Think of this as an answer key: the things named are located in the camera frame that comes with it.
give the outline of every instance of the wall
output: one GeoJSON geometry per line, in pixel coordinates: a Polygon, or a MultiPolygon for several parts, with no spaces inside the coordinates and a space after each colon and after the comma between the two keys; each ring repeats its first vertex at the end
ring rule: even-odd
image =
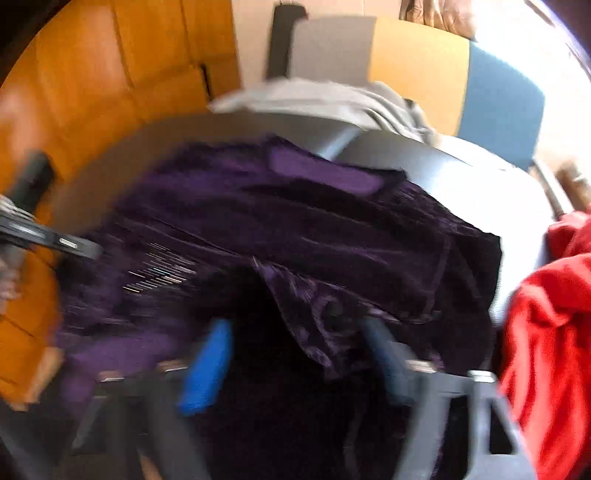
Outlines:
{"type": "MultiPolygon", "coordinates": [[[[242,84],[261,82],[267,67],[268,36],[277,0],[232,0],[242,84]]],[[[311,17],[384,15],[398,18],[401,0],[301,0],[311,17]]]]}

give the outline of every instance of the purple fabric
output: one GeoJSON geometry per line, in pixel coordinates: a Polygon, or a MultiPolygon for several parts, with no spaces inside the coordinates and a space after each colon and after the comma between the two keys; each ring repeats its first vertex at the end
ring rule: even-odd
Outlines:
{"type": "Polygon", "coordinates": [[[191,144],[87,236],[103,245],[101,259],[69,258],[59,270],[66,400],[80,407],[100,371],[149,368],[184,353],[210,319],[230,319],[236,359],[211,414],[195,420],[214,478],[295,479],[302,469],[340,478],[353,434],[368,437],[353,441],[360,457],[342,468],[391,477],[405,414],[376,393],[355,321],[363,315],[381,316],[419,358],[452,373],[491,352],[499,239],[401,171],[339,166],[278,137],[191,144]],[[197,273],[175,287],[124,290],[151,243],[192,259],[197,273]],[[367,421],[352,433],[358,417],[367,421]],[[295,422],[306,432],[294,437],[295,422]],[[317,450],[341,462],[311,458],[317,450]]]}

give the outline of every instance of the red fabric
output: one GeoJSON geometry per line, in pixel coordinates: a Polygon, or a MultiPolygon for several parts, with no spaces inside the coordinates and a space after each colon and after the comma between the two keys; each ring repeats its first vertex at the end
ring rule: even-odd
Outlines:
{"type": "Polygon", "coordinates": [[[554,262],[526,278],[505,325],[501,388],[539,480],[576,478],[590,459],[591,216],[548,230],[554,262]]]}

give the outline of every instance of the gray fabric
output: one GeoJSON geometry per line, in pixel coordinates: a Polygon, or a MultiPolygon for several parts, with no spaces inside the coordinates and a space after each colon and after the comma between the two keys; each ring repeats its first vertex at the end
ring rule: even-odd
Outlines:
{"type": "Polygon", "coordinates": [[[435,137],[420,107],[382,82],[353,87],[304,79],[275,79],[259,88],[221,97],[209,108],[216,113],[248,109],[332,118],[428,144],[435,137]]]}
{"type": "Polygon", "coordinates": [[[326,17],[296,22],[288,77],[365,85],[375,17],[326,17]]]}

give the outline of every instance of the black handle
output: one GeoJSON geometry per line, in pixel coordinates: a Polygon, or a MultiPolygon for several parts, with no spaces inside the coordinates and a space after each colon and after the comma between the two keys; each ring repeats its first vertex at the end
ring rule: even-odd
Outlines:
{"type": "Polygon", "coordinates": [[[205,459],[165,375],[155,374],[145,397],[148,431],[163,480],[209,480],[205,459]]]}
{"type": "Polygon", "coordinates": [[[49,157],[41,151],[34,152],[5,196],[16,207],[34,213],[54,178],[49,157]]]}
{"type": "Polygon", "coordinates": [[[308,18],[306,9],[299,4],[280,4],[273,10],[271,38],[267,55],[267,80],[287,77],[291,38],[296,21],[308,18]]]}
{"type": "Polygon", "coordinates": [[[396,342],[381,319],[367,317],[360,321],[360,326],[384,380],[388,401],[395,406],[414,405],[417,401],[416,375],[408,367],[408,361],[416,359],[412,350],[408,345],[396,342]]]}
{"type": "Polygon", "coordinates": [[[63,235],[39,223],[0,212],[0,239],[7,242],[5,248],[16,246],[29,248],[31,244],[64,252],[78,257],[97,259],[100,245],[72,235],[63,235]]]}
{"type": "Polygon", "coordinates": [[[122,377],[100,382],[52,477],[74,480],[95,468],[109,480],[144,480],[139,460],[137,430],[122,377]]]}

